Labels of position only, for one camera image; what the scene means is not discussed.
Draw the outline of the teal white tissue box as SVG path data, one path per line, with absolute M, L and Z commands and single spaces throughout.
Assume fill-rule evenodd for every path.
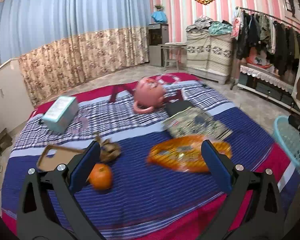
M 42 121 L 50 131 L 64 133 L 78 109 L 76 97 L 60 96 L 42 116 Z

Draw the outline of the low black tv stand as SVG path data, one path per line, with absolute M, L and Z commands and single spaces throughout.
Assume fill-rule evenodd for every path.
M 281 105 L 283 108 L 289 109 L 294 112 L 300 112 L 300 109 L 298 108 L 294 99 L 292 98 L 292 94 L 289 94 L 288 92 L 282 90 L 281 88 L 271 85 L 266 81 L 262 81 L 260 79 L 257 79 L 255 77 L 240 72 L 237 86 L 240 89 L 245 89 L 269 101 Z

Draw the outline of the light blue plastic basket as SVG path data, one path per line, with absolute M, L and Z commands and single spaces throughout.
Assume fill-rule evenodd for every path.
M 275 119 L 272 137 L 300 173 L 300 133 L 289 124 L 288 116 L 282 115 Z

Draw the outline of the patterned snack bag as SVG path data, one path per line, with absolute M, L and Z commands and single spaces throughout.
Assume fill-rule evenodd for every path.
M 232 134 L 221 121 L 214 119 L 207 111 L 197 107 L 188 107 L 163 122 L 173 138 L 188 135 L 203 135 L 213 140 L 223 140 Z

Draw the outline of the metal clothes rack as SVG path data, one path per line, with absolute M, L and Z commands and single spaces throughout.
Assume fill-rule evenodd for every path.
M 300 59 L 300 28 L 265 12 L 236 7 L 232 79 L 247 74 L 291 93 Z

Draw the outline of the patterned cloth covered cabinet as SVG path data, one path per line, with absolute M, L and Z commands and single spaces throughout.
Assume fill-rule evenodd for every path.
M 230 34 L 211 35 L 207 30 L 187 33 L 187 71 L 223 85 L 232 69 Z

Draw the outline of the blue and floral curtain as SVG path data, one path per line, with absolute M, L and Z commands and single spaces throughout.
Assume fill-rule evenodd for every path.
M 17 58 L 34 105 L 148 62 L 150 0 L 0 0 L 0 63 Z

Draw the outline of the orange snack wrapper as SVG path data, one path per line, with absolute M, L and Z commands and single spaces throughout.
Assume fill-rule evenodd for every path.
M 147 163 L 178 172 L 207 173 L 209 168 L 201 154 L 201 145 L 207 138 L 187 135 L 161 142 L 151 148 Z

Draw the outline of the hanging dark clothes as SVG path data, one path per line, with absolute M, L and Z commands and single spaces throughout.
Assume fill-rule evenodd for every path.
M 262 12 L 249 14 L 241 10 L 241 28 L 236 42 L 239 60 L 263 68 L 273 66 L 278 76 L 287 71 L 298 71 L 300 32 L 281 19 Z

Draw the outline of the red pink hanging bag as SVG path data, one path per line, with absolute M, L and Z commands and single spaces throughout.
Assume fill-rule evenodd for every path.
M 241 9 L 237 7 L 232 21 L 232 32 L 231 32 L 232 39 L 238 40 L 240 28 L 241 28 Z

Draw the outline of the brown wrapper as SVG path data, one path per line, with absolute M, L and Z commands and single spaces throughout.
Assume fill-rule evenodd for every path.
M 101 148 L 100 161 L 104 164 L 114 161 L 121 155 L 121 148 L 117 142 L 111 142 L 110 139 L 102 140 L 99 135 L 95 137 Z

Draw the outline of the grey water dispenser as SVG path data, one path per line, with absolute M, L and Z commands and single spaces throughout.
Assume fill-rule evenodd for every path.
M 148 25 L 149 62 L 156 67 L 164 66 L 161 45 L 169 42 L 168 24 L 153 23 Z

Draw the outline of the brown phone case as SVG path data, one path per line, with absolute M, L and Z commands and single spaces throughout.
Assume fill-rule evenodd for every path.
M 79 154 L 83 154 L 84 150 L 70 147 L 47 145 L 40 155 L 36 166 L 39 170 L 47 172 L 53 171 L 59 164 L 66 164 Z

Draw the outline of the blue covered water bottle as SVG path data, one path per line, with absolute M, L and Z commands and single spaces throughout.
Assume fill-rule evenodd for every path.
M 167 16 L 164 13 L 164 7 L 161 4 L 154 6 L 155 11 L 151 14 L 151 18 L 155 23 L 164 23 L 168 22 Z

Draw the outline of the white lace cloth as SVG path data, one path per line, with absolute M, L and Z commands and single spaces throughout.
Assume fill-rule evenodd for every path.
M 267 83 L 270 83 L 271 85 L 281 88 L 282 90 L 288 92 L 289 94 L 292 94 L 292 92 L 293 92 L 292 85 L 282 81 L 279 77 L 277 77 L 269 72 L 263 71 L 261 68 L 240 65 L 240 72 L 243 74 L 247 74 L 252 77 L 255 77 L 257 79 L 260 79 L 262 81 L 266 81 Z

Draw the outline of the pile of folded clothes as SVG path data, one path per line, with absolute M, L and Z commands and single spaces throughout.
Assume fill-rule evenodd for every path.
M 194 21 L 194 24 L 186 27 L 186 32 L 208 31 L 210 35 L 226 35 L 232 32 L 232 25 L 227 21 L 214 21 L 213 19 L 203 16 Z

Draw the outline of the white cabinet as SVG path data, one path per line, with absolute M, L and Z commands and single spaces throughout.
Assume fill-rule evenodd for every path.
M 28 120 L 34 110 L 17 58 L 0 66 L 0 133 L 8 132 Z

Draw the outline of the small metal side table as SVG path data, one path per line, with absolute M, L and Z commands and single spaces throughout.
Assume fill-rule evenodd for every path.
M 187 44 L 184 42 L 168 42 L 159 45 L 164 54 L 164 70 L 167 70 L 170 64 L 174 64 L 179 71 L 179 58 L 186 46 Z

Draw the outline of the orange tangerine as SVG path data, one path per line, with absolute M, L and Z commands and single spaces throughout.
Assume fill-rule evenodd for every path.
M 89 174 L 88 181 L 96 190 L 110 189 L 113 181 L 111 168 L 106 164 L 95 164 Z

